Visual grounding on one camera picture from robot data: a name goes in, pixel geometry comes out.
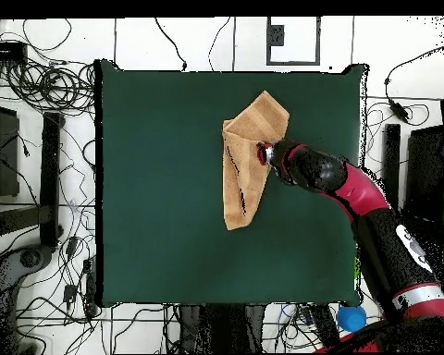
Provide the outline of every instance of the power cord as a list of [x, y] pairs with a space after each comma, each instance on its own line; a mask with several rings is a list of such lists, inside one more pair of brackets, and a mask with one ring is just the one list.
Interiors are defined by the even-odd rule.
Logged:
[[222, 27], [218, 30], [218, 32], [217, 32], [217, 34], [216, 34], [216, 37], [215, 37], [214, 40], [212, 41], [211, 49], [209, 50], [209, 55], [207, 56], [207, 58], [208, 58], [208, 60], [209, 60], [209, 65], [211, 66], [211, 70], [213, 70], [213, 71], [214, 71], [214, 68], [212, 67], [212, 62], [211, 62], [211, 53], [212, 53], [212, 49], [214, 48], [214, 45], [215, 45], [215, 43], [216, 43], [216, 41], [217, 41], [218, 34], [222, 31], [222, 29], [224, 29], [224, 28], [228, 25], [228, 23], [230, 22], [231, 19], [232, 19], [232, 17], [228, 17], [227, 22], [225, 22], [225, 23], [222, 25]]
[[169, 36], [165, 33], [165, 31], [163, 30], [163, 28], [162, 28], [161, 25], [159, 24], [159, 22], [158, 22], [158, 18], [154, 18], [154, 21], [156, 22], [156, 26], [158, 26], [158, 29], [163, 33], [163, 35], [167, 38], [167, 40], [170, 41], [170, 42], [173, 44], [174, 48], [176, 49], [176, 54], [178, 55], [179, 60], [182, 61], [182, 70], [181, 70], [181, 72], [184, 72], [184, 71], [186, 70], [186, 68], [188, 67], [188, 64], [186, 63], [186, 60], [184, 60], [184, 59], [181, 57], [181, 55], [179, 54], [179, 49], [178, 49], [178, 47], [176, 46], [176, 44], [174, 43], [174, 41], [171, 40], [171, 38], [169, 38]]
[[404, 66], [404, 65], [406, 65], [406, 64], [409, 64], [409, 63], [412, 63], [413, 61], [418, 60], [418, 59], [420, 59], [420, 58], [423, 58], [423, 57], [425, 57], [425, 56], [432, 55], [432, 54], [434, 54], [435, 52], [439, 52], [439, 51], [441, 51], [441, 50], [443, 50], [443, 49], [444, 49], [444, 45], [442, 45], [442, 46], [440, 46], [440, 47], [438, 47], [438, 48], [435, 48], [435, 49], [428, 50], [427, 52], [424, 52], [424, 53], [418, 55], [417, 57], [412, 58], [411, 60], [404, 61], [403, 63], [398, 64], [396, 67], [394, 67], [394, 68], [388, 73], [387, 78], [385, 79], [385, 95], [387, 96], [387, 99], [388, 99], [388, 105], [389, 105], [389, 108], [390, 108], [391, 112], [393, 112], [394, 116], [396, 116], [397, 118], [399, 118], [401, 121], [405, 122], [406, 124], [414, 125], [414, 124], [411, 124], [411, 123], [408, 121], [408, 120], [411, 119], [411, 117], [409, 116], [409, 114], [408, 114], [408, 112], [407, 112], [407, 110], [406, 110], [406, 109], [407, 109], [407, 106], [406, 106], [406, 107], [403, 107], [401, 104], [399, 104], [399, 103], [393, 101], [393, 100], [389, 97], [389, 88], [388, 88], [388, 86], [389, 86], [389, 84], [390, 84], [390, 82], [391, 82], [391, 79], [390, 79], [391, 74], [393, 73], [393, 71], [395, 71], [395, 70], [398, 69], [399, 67], [402, 67], [402, 66]]

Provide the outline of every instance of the floor tile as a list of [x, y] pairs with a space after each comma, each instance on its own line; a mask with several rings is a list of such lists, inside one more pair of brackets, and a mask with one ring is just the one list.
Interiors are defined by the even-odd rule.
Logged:
[[[154, 354], [161, 349], [164, 353], [163, 325], [163, 322], [114, 321], [112, 350], [116, 354]], [[177, 323], [168, 326], [168, 336], [173, 343], [179, 339]]]
[[114, 320], [163, 320], [161, 303], [122, 303], [113, 310]]
[[[39, 337], [46, 342], [44, 355], [109, 355], [111, 323], [95, 321], [92, 324], [62, 325], [62, 321], [18, 320], [18, 330], [23, 335]], [[43, 343], [23, 337], [22, 343], [34, 342], [38, 354]]]
[[405, 108], [411, 107], [407, 111], [413, 116], [409, 120], [411, 124], [420, 124], [421, 126], [414, 126], [405, 124], [397, 117], [392, 115], [386, 99], [369, 98], [367, 99], [367, 114], [370, 131], [367, 130], [366, 146], [365, 146], [365, 166], [376, 173], [376, 176], [381, 177], [381, 161], [382, 161], [382, 144], [383, 131], [387, 124], [401, 124], [401, 145], [400, 145], [400, 185], [399, 185], [399, 206], [402, 206], [404, 201], [404, 192], [406, 186], [406, 171], [408, 159], [407, 148], [408, 139], [411, 131], [414, 129], [424, 129], [442, 124], [442, 114], [440, 111], [439, 101], [422, 101], [422, 100], [396, 100]]
[[[290, 19], [302, 23], [297, 17], [276, 17], [276, 23]], [[320, 65], [319, 66], [267, 66], [266, 65], [266, 20], [267, 17], [237, 17], [235, 39], [235, 70], [236, 71], [323, 71], [339, 73], [351, 63], [352, 52], [352, 17], [322, 17], [320, 36]], [[285, 28], [285, 40], [289, 31]], [[297, 37], [302, 45], [303, 36]], [[292, 45], [292, 57], [287, 51], [287, 58], [300, 58], [298, 48]]]
[[[216, 71], [232, 67], [233, 17], [158, 18], [164, 32], [173, 40], [187, 71], [210, 71], [209, 51]], [[174, 45], [158, 29], [154, 18], [117, 20], [117, 65], [121, 69], [182, 70]]]
[[[354, 63], [370, 66], [368, 95], [385, 96], [385, 79], [404, 61], [444, 45], [442, 17], [355, 17]], [[396, 69], [390, 97], [444, 98], [444, 52]]]
[[[114, 55], [114, 27], [112, 18], [71, 18], [68, 20], [72, 31], [68, 38], [55, 50], [44, 55], [58, 60], [80, 61], [90, 64], [97, 58], [112, 59]], [[63, 41], [69, 32], [69, 25], [63, 18], [29, 19], [25, 30], [29, 41], [38, 48], [52, 48]], [[21, 40], [23, 19], [8, 19], [0, 26], [1, 39]], [[29, 57], [35, 61], [42, 58], [29, 48]]]

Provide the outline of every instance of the folded towel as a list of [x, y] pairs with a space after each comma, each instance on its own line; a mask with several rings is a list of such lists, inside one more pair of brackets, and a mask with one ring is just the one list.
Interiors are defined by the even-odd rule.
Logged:
[[224, 121], [223, 201], [228, 230], [248, 226], [262, 197], [269, 165], [256, 156], [257, 143], [284, 138], [290, 114], [262, 92], [233, 120]]

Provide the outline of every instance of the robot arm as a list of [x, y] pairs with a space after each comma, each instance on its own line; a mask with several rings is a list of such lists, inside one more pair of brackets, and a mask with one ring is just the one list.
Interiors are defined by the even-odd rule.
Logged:
[[362, 169], [286, 140], [260, 144], [258, 159], [286, 184], [340, 205], [361, 250], [365, 282], [387, 320], [444, 316], [444, 294], [425, 253]]

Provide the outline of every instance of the black cable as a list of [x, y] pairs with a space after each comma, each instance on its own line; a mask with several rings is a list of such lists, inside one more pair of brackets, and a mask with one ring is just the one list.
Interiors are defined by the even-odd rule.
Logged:
[[92, 139], [91, 141], [88, 141], [87, 143], [85, 143], [84, 147], [82, 147], [82, 158], [84, 159], [84, 161], [87, 163], [87, 165], [89, 165], [93, 171], [93, 173], [95, 173], [95, 164], [91, 163], [85, 156], [85, 149], [91, 144], [91, 143], [95, 143], [95, 139]]
[[442, 46], [440, 46], [440, 47], [438, 47], [438, 48], [435, 48], [435, 49], [428, 50], [427, 52], [424, 52], [424, 53], [422, 53], [422, 54], [416, 56], [415, 58], [412, 58], [411, 60], [407, 60], [407, 61], [402, 62], [401, 64], [398, 64], [396, 67], [394, 67], [394, 68], [388, 73], [387, 78], [385, 79], [385, 95], [387, 96], [389, 107], [390, 107], [390, 109], [392, 110], [392, 112], [394, 113], [394, 115], [395, 115], [397, 118], [399, 118], [401, 121], [405, 122], [406, 124], [419, 126], [419, 125], [422, 125], [423, 123], [421, 123], [421, 124], [412, 124], [412, 123], [410, 123], [408, 120], [411, 119], [411, 117], [408, 116], [408, 113], [407, 113], [406, 110], [405, 110], [405, 109], [406, 109], [406, 106], [403, 107], [401, 104], [399, 104], [399, 103], [393, 101], [393, 100], [389, 97], [389, 88], [388, 88], [388, 85], [389, 85], [390, 82], [391, 82], [390, 76], [391, 76], [391, 74], [393, 73], [393, 71], [395, 71], [395, 70], [398, 69], [399, 67], [405, 66], [406, 64], [412, 63], [413, 61], [418, 60], [418, 59], [420, 59], [420, 58], [422, 58], [422, 57], [425, 57], [425, 56], [427, 56], [427, 55], [432, 55], [433, 53], [435, 53], [435, 52], [439, 52], [439, 51], [441, 51], [441, 50], [443, 50], [443, 49], [444, 49], [444, 45], [442, 45]]
[[214, 68], [212, 67], [212, 62], [211, 62], [212, 48], [214, 47], [214, 44], [215, 44], [216, 41], [217, 41], [218, 34], [222, 31], [222, 29], [224, 29], [224, 28], [227, 26], [227, 24], [230, 22], [231, 19], [232, 19], [232, 17], [228, 17], [227, 22], [225, 22], [225, 23], [222, 25], [222, 27], [218, 30], [218, 32], [217, 32], [217, 34], [216, 34], [216, 37], [215, 37], [214, 40], [212, 41], [211, 49], [209, 50], [209, 55], [207, 56], [207, 58], [208, 58], [208, 60], [209, 60], [209, 65], [211, 66], [211, 69], [212, 69], [213, 71], [214, 71]]
[[131, 319], [130, 324], [123, 331], [119, 332], [118, 334], [116, 334], [114, 336], [114, 347], [112, 349], [112, 355], [114, 355], [116, 353], [116, 351], [117, 351], [117, 337], [119, 337], [120, 335], [124, 334], [125, 332], [127, 332], [131, 328], [131, 326], [133, 325], [133, 323], [135, 323], [138, 315], [141, 312], [161, 312], [164, 309], [165, 309], [165, 307], [163, 307], [162, 309], [140, 309], [139, 311], [137, 311], [135, 313], [135, 315], [133, 316], [133, 318]]
[[[39, 47], [36, 46], [36, 45], [33, 45], [33, 48], [36, 49], [36, 50], [39, 50], [39, 51], [41, 51], [41, 52], [49, 52], [49, 51], [52, 51], [52, 50], [57, 49], [57, 48], [58, 48], [59, 46], [61, 46], [65, 41], [67, 41], [68, 38], [69, 38], [70, 33], [72, 33], [72, 25], [70, 24], [70, 22], [69, 22], [66, 18], [64, 18], [64, 20], [65, 20], [66, 23], [68, 24], [69, 30], [68, 30], [68, 32], [67, 32], [67, 34], [66, 34], [66, 37], [64, 37], [64, 39], [63, 39], [62, 41], [60, 41], [58, 44], [56, 44], [55, 46], [50, 47], [50, 48], [39, 48]], [[25, 25], [26, 25], [26, 22], [28, 22], [28, 21], [29, 21], [29, 19], [24, 19], [24, 20], [23, 20], [23, 24], [21, 25], [21, 28], [23, 29], [23, 35], [25, 36], [26, 40], [28, 41], [29, 44], [31, 44], [31, 41], [30, 41], [30, 39], [28, 38], [28, 34], [26, 33], [26, 30], [25, 30]]]
[[163, 33], [163, 35], [167, 38], [167, 40], [170, 41], [170, 42], [173, 44], [174, 48], [176, 49], [176, 54], [178, 55], [179, 60], [182, 61], [182, 71], [181, 71], [181, 72], [184, 72], [184, 71], [186, 70], [186, 68], [188, 67], [188, 64], [186, 63], [186, 60], [184, 60], [184, 59], [181, 57], [181, 55], [179, 54], [179, 49], [178, 49], [178, 47], [176, 46], [176, 44], [174, 43], [174, 41], [171, 40], [171, 38], [169, 38], [169, 36], [165, 33], [165, 31], [163, 30], [163, 28], [160, 26], [160, 24], [159, 24], [159, 22], [158, 22], [158, 18], [154, 18], [154, 21], [156, 22], [156, 26], [158, 26], [158, 29]]
[[[374, 147], [374, 144], [375, 144], [375, 137], [376, 137], [377, 133], [380, 131], [382, 125], [383, 125], [387, 120], [389, 120], [390, 118], [394, 117], [395, 114], [392, 114], [392, 115], [390, 115], [390, 116], [384, 118], [384, 116], [383, 116], [383, 111], [382, 111], [381, 109], [375, 109], [375, 110], [372, 110], [375, 106], [378, 106], [378, 105], [386, 105], [386, 106], [389, 106], [389, 104], [386, 103], [386, 102], [377, 102], [377, 103], [375, 103], [375, 104], [371, 104], [371, 105], [368, 107], [368, 109], [366, 110], [366, 120], [365, 120], [365, 124], [366, 124], [366, 128], [367, 128], [367, 130], [368, 130], [368, 133], [370, 134], [370, 139], [369, 139], [368, 142], [367, 142], [366, 149], [365, 149], [365, 154], [366, 154], [366, 155], [367, 155], [372, 161], [377, 162], [378, 164], [381, 164], [382, 161], [379, 161], [379, 160], [377, 160], [376, 158], [374, 158], [374, 157], [370, 154], [370, 151], [371, 151], [372, 148]], [[419, 123], [416, 123], [416, 124], [414, 124], [414, 123], [410, 123], [410, 122], [408, 123], [408, 124], [411, 125], [411, 126], [419, 127], [419, 126], [422, 126], [423, 124], [425, 124], [425, 122], [429, 119], [429, 117], [430, 117], [430, 112], [429, 112], [429, 108], [428, 108], [427, 105], [425, 105], [425, 104], [412, 104], [412, 105], [409, 105], [409, 106], [404, 106], [404, 109], [405, 109], [405, 110], [409, 110], [409, 111], [411, 111], [410, 119], [413, 118], [413, 110], [412, 110], [412, 108], [414, 108], [414, 107], [423, 107], [423, 108], [425, 108], [425, 110], [426, 110], [426, 117], [425, 117], [425, 119], [424, 119], [423, 121], [421, 121], [421, 122], [419, 122]], [[376, 123], [374, 123], [374, 124], [369, 124], [369, 123], [368, 123], [368, 117], [369, 117], [370, 115], [372, 115], [373, 113], [379, 113], [379, 114], [380, 114], [380, 121], [378, 121], [378, 122], [376, 122]], [[377, 126], [377, 128], [376, 128], [376, 130], [375, 130], [374, 132], [372, 132], [371, 127], [374, 127], [374, 126]]]
[[30, 335], [23, 334], [23, 333], [21, 333], [20, 331], [18, 331], [18, 329], [17, 329], [17, 333], [18, 333], [20, 336], [22, 336], [22, 337], [28, 337], [28, 338], [30, 338], [30, 339], [38, 340], [38, 341], [42, 342], [43, 345], [44, 345], [44, 347], [43, 347], [43, 351], [41, 352], [40, 355], [44, 355], [44, 352], [46, 351], [46, 348], [47, 348], [47, 344], [46, 344], [46, 342], [45, 342], [43, 339], [41, 339], [40, 337], [32, 337], [32, 336], [30, 336]]

